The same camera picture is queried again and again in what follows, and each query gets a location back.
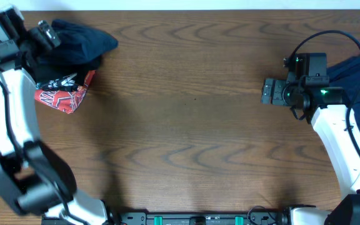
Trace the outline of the dark blue denim shorts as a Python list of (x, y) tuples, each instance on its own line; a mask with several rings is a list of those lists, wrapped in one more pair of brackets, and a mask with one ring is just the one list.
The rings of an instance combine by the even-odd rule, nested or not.
[(118, 47), (118, 40), (114, 36), (90, 26), (55, 19), (52, 28), (61, 43), (39, 58), (43, 64), (87, 64)]

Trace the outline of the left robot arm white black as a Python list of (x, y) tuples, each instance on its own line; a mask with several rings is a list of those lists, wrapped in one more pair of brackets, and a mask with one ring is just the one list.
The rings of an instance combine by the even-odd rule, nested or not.
[(12, 12), (0, 14), (0, 196), (18, 215), (109, 224), (105, 204), (80, 191), (71, 168), (41, 141), (34, 69), (58, 44), (47, 22), (27, 30)]

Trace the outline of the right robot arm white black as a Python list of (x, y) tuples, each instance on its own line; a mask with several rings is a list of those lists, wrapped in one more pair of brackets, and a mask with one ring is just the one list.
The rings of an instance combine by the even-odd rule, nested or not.
[(266, 79), (263, 104), (287, 106), (303, 111), (320, 137), (339, 183), (341, 202), (332, 211), (312, 206), (293, 206), (282, 216), (282, 224), (360, 224), (360, 131), (348, 97), (341, 87), (309, 85), (306, 79)]

